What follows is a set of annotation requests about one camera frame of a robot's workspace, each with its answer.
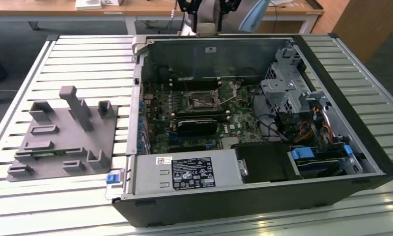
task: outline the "blue latch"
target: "blue latch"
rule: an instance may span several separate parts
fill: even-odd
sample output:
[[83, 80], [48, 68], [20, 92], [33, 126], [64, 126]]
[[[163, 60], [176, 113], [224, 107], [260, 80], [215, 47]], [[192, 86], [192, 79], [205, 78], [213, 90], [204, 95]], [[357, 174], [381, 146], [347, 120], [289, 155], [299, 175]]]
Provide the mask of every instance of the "blue latch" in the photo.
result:
[[107, 175], [107, 184], [119, 183], [120, 174], [108, 174]]
[[353, 154], [352, 147], [349, 145], [345, 145], [344, 149], [345, 149], [345, 152], [347, 152], [348, 156], [351, 156]]
[[297, 147], [291, 151], [293, 159], [297, 160], [300, 158], [313, 158], [315, 154], [312, 148], [309, 147]]

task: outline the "metal slatted table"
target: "metal slatted table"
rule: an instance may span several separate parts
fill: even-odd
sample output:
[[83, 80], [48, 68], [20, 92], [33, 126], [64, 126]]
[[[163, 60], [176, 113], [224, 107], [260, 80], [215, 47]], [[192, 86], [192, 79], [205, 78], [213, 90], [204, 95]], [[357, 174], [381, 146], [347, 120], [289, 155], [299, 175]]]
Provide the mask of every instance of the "metal slatted table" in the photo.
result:
[[[304, 35], [304, 39], [393, 160], [392, 96], [339, 39], [327, 35]], [[107, 175], [7, 182], [7, 169], [32, 119], [27, 111], [41, 99], [52, 107], [67, 107], [59, 99], [63, 85], [75, 85], [91, 106], [100, 100], [120, 105], [112, 169], [124, 168], [131, 42], [128, 35], [60, 36], [47, 41], [0, 124], [0, 235], [393, 235], [393, 181], [333, 206], [161, 228], [128, 224], [105, 197]], [[313, 77], [312, 83], [320, 90]]]

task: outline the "sticker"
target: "sticker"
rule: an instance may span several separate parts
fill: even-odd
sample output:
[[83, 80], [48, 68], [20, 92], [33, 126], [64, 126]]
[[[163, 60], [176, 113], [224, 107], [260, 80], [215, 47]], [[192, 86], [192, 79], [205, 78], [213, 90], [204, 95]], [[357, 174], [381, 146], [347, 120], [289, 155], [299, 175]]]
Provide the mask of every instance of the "sticker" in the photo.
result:
[[205, 53], [216, 53], [217, 48], [205, 48]]
[[156, 165], [164, 165], [172, 163], [172, 157], [171, 156], [160, 156], [156, 157]]
[[121, 15], [121, 11], [104, 11], [104, 14], [111, 14], [111, 15]]
[[55, 156], [53, 153], [32, 154], [32, 157]]
[[216, 187], [211, 157], [171, 160], [173, 189]]

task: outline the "green circuit board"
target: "green circuit board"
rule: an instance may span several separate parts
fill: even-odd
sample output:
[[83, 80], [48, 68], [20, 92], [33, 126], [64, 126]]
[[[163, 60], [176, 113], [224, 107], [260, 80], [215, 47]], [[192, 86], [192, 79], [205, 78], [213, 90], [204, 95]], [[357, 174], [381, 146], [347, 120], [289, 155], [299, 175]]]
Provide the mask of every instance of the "green circuit board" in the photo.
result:
[[[224, 149], [223, 138], [235, 137], [239, 143], [263, 140], [261, 130], [249, 107], [251, 86], [237, 85], [233, 79], [221, 79], [224, 84], [209, 91], [173, 91], [165, 84], [152, 84], [144, 96], [152, 154]], [[227, 110], [229, 118], [219, 122], [217, 131], [209, 136], [181, 137], [172, 128], [173, 112]]]

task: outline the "power supply label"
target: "power supply label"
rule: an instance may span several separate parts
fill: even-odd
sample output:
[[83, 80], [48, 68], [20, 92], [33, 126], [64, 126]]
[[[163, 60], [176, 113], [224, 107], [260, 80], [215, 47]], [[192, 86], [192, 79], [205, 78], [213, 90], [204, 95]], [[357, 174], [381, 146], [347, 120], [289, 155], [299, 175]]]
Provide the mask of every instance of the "power supply label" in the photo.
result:
[[173, 189], [216, 187], [211, 157], [172, 160]]

